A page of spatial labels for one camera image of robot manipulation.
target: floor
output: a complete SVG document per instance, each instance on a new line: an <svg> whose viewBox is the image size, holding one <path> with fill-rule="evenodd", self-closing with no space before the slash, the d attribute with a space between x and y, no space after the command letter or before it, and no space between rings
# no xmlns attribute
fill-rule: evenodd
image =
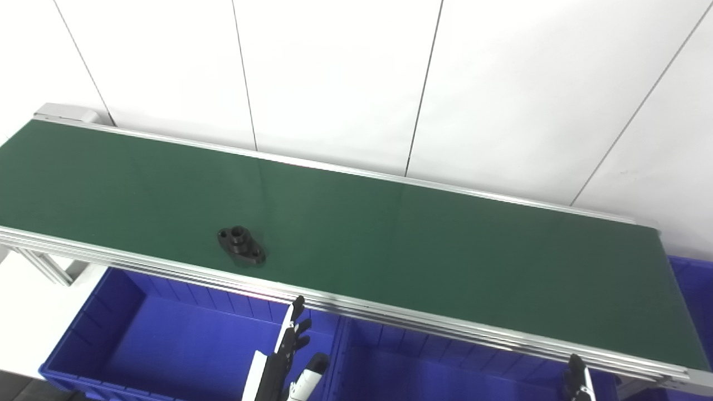
<svg viewBox="0 0 713 401"><path fill-rule="evenodd" d="M0 370L0 401L89 401L81 392L64 392L43 380Z"/></svg>

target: black metal part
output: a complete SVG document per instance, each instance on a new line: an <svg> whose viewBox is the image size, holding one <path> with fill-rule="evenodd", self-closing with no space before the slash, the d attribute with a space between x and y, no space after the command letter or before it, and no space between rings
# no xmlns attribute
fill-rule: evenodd
<svg viewBox="0 0 713 401"><path fill-rule="evenodd" d="M236 225L218 231L218 242L228 255L254 265L265 261L265 250L252 237L250 231Z"/></svg>

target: white wall panel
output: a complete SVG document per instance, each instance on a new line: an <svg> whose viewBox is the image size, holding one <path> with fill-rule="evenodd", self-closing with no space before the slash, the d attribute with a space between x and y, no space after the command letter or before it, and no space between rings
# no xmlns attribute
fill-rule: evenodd
<svg viewBox="0 0 713 401"><path fill-rule="evenodd" d="M656 220L666 251L713 260L713 15L575 206Z"/></svg>
<svg viewBox="0 0 713 401"><path fill-rule="evenodd" d="M573 199L709 0L446 0L409 176Z"/></svg>
<svg viewBox="0 0 713 401"><path fill-rule="evenodd" d="M52 0L0 2L0 143L45 103L108 115Z"/></svg>
<svg viewBox="0 0 713 401"><path fill-rule="evenodd" d="M235 0L261 151L403 174L439 0Z"/></svg>
<svg viewBox="0 0 713 401"><path fill-rule="evenodd" d="M230 0L58 0L117 124L254 148Z"/></svg>

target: wall seam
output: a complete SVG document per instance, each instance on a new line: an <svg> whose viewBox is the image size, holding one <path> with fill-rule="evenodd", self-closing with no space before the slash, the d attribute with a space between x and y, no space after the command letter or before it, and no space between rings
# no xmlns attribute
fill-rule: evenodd
<svg viewBox="0 0 713 401"><path fill-rule="evenodd" d="M59 9L59 4L57 4L57 0L52 0L52 2L54 3L54 6L57 8L57 13L59 14L59 17L62 19L62 23L64 24L64 27L67 29L67 33L69 34L70 39L72 39L72 44L74 44L74 48L77 50L79 59L82 60L84 69L87 71L87 74L89 75L89 79L91 80L91 83L94 85L96 94L99 95L99 100L101 100L101 103L104 105L104 110L106 111L106 115L109 116L109 121L111 122L111 125L116 126L114 117L112 117L111 112L109 111L109 107L106 105L106 102L104 101L104 97L101 95L101 92L99 91L99 86L97 86L96 81L94 81L94 77L91 74L91 71L89 71L89 66L87 66L87 63L84 60L84 56L82 56L82 52L79 50L79 46L77 46L77 41L74 40L74 35L72 34L72 31L69 30L69 25L67 24L67 20L64 19L62 10Z"/></svg>
<svg viewBox="0 0 713 401"><path fill-rule="evenodd" d="M240 31L237 28L237 14L235 13L235 0L230 0L232 4L232 18L235 21L235 35L237 35L237 50L240 53L240 67L242 68L242 80L245 82L245 97L247 98L247 112L250 114L250 128L252 129L252 141L257 150L257 136L255 135L255 123L252 120L252 105L250 104L250 92L247 90L247 74L245 73L245 61L242 58L242 44L240 43Z"/></svg>
<svg viewBox="0 0 713 401"><path fill-rule="evenodd" d="M404 169L404 177L409 174L409 165L411 164L411 154L414 152L414 141L416 140L416 130L419 127L419 117L421 116L421 105L424 103L424 94L426 93L426 82L429 79L429 70L431 69L431 59L434 56L434 48L436 47L436 36L438 35L438 25L441 23L441 12L443 11L443 2L438 7L438 17L436 17L436 28L434 29L434 39L431 42L431 52L429 53L429 62L426 64L426 76L424 77L424 85L421 88L421 98L419 99L419 108L416 111L416 121L414 123L414 133L411 136L411 145L409 146L409 157L406 159L406 168Z"/></svg>

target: blue plastic bin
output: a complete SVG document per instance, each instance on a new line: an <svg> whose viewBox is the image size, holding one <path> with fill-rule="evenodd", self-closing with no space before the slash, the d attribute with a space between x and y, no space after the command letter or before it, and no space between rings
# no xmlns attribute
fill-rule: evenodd
<svg viewBox="0 0 713 401"><path fill-rule="evenodd" d="M97 400L236 401L255 350L270 354L287 305L109 269L40 373ZM307 310L315 352L332 353L339 317ZM326 380L315 390L320 400Z"/></svg>
<svg viewBox="0 0 713 401"><path fill-rule="evenodd" d="M255 350L269 353L286 305L109 269L40 373L97 400L237 401ZM561 400L563 363L387 325L307 312L332 357L311 401ZM615 378L595 373L600 401Z"/></svg>
<svg viewBox="0 0 713 401"><path fill-rule="evenodd" d="M564 363L362 320L345 320L327 401L564 400ZM593 373L600 401L613 375Z"/></svg>

